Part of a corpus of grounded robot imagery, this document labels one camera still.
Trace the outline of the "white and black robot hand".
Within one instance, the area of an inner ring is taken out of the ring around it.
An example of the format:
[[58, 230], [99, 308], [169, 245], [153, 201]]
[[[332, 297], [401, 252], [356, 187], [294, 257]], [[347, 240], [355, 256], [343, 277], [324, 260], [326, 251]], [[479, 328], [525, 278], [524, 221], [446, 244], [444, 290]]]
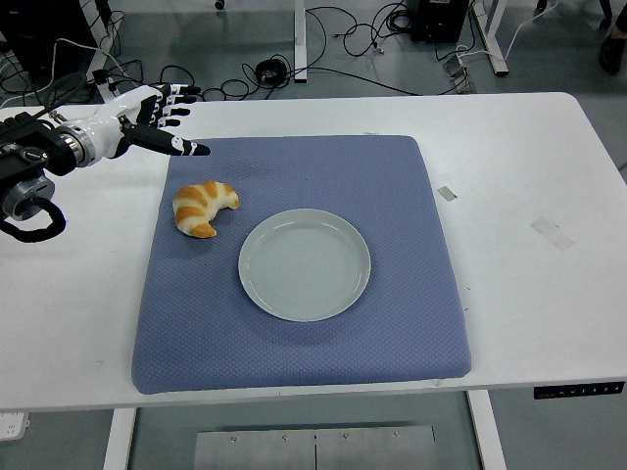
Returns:
[[188, 106], [199, 93], [189, 84], [142, 85], [100, 106], [81, 127], [99, 158], [118, 158], [131, 146], [170, 156], [207, 156], [206, 145], [168, 132], [190, 114]]

